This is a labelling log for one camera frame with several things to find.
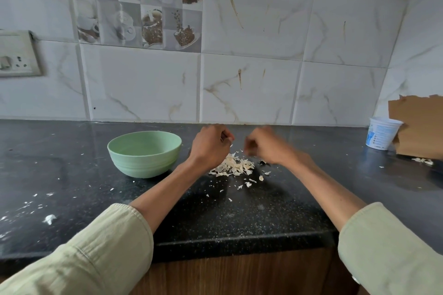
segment electrical outlet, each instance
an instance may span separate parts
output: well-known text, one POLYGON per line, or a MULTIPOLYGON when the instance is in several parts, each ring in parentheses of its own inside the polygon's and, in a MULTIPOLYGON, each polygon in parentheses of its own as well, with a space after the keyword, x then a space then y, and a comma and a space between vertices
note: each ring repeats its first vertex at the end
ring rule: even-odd
POLYGON ((39 76, 29 31, 0 30, 0 76, 39 76))

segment speckled granite surface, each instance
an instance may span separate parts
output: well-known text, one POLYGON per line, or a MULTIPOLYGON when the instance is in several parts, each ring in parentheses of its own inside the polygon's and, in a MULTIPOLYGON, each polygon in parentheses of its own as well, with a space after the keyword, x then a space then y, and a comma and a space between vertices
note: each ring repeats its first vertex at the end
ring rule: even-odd
MULTIPOLYGON (((242 154, 244 137, 253 127, 230 127, 236 136, 231 152, 242 154)), ((108 155, 108 141, 141 130, 173 132, 183 140, 178 164, 200 128, 197 124, 0 121, 0 273, 49 254, 110 204, 129 203, 164 177, 143 180, 123 175, 108 155), (42 223, 49 214, 57 217, 52 225, 42 223)), ((443 251, 443 180, 429 167, 365 147, 365 129, 275 129, 366 202, 383 202, 433 248, 443 251)), ((257 166, 250 176, 257 183, 238 190, 244 178, 200 178, 155 233, 154 261, 336 244, 332 223, 285 168, 257 166), (258 180, 261 170, 271 171, 263 182, 258 180)))

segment wooden cabinet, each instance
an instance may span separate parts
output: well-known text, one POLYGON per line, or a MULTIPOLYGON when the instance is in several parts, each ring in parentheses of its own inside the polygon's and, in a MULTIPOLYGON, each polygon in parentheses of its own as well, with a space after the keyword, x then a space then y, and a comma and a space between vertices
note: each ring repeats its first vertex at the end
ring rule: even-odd
POLYGON ((153 264, 131 294, 356 295, 357 291, 336 251, 318 248, 153 264))

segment sleeve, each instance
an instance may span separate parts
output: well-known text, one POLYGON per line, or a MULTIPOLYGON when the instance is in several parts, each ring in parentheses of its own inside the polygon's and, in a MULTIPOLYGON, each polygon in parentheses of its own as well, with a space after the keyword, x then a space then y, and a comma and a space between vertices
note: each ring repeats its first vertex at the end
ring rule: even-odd
POLYGON ((5 294, 128 294, 152 261, 142 215, 113 204, 69 242, 0 285, 5 294))
POLYGON ((340 232, 338 253, 370 294, 443 294, 443 256, 381 203, 351 217, 340 232))

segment hand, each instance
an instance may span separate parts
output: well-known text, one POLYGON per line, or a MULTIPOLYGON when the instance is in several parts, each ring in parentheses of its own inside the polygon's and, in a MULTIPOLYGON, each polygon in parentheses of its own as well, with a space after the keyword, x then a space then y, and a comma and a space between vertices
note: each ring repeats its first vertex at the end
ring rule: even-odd
POLYGON ((223 162, 229 153, 234 135, 225 125, 203 126, 192 142, 189 160, 208 172, 223 162))
POLYGON ((248 156, 258 156, 270 164, 281 164, 288 167, 315 166, 311 157, 291 147, 285 140, 274 134, 269 126, 257 127, 246 137, 244 152, 248 156))

